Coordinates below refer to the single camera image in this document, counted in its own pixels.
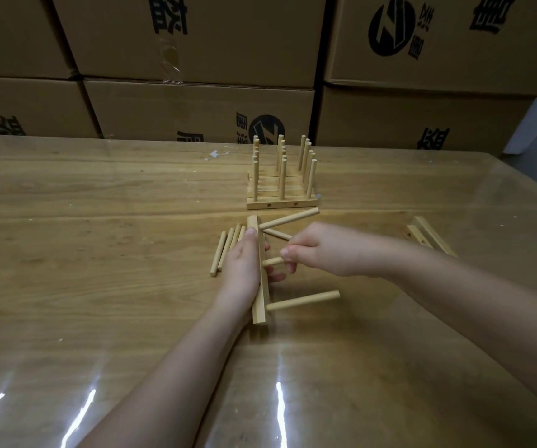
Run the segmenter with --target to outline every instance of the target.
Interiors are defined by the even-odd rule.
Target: stacked cardboard box
[[[53,0],[106,138],[307,134],[325,0]]]
[[[499,154],[537,97],[537,0],[338,0],[317,144]]]
[[[0,0],[0,134],[97,137],[47,0]]]

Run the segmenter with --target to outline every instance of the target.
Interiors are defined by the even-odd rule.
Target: person's right hand
[[[349,277],[383,277],[392,272],[395,255],[406,242],[354,229],[314,222],[295,234],[281,250],[287,270],[297,263]]]

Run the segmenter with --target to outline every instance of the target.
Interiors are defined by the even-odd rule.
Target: table surface
[[[314,219],[402,237],[422,215],[537,288],[535,182],[481,153],[316,149]],[[249,145],[0,136],[0,447],[77,444],[208,308],[249,162]],[[272,300],[334,288],[243,332],[197,446],[537,446],[537,398],[392,284],[300,268]]]

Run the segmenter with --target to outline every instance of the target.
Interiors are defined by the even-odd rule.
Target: forearm
[[[396,254],[392,282],[537,394],[536,291],[419,245]]]
[[[241,320],[234,309],[207,310],[80,446],[191,446]]]

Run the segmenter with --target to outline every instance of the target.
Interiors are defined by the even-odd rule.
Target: person
[[[281,256],[290,273],[299,263],[388,279],[537,395],[537,291],[413,242],[324,223],[293,236]],[[285,278],[267,272],[270,281]],[[259,280],[252,228],[228,253],[212,306],[80,446],[191,446]]]

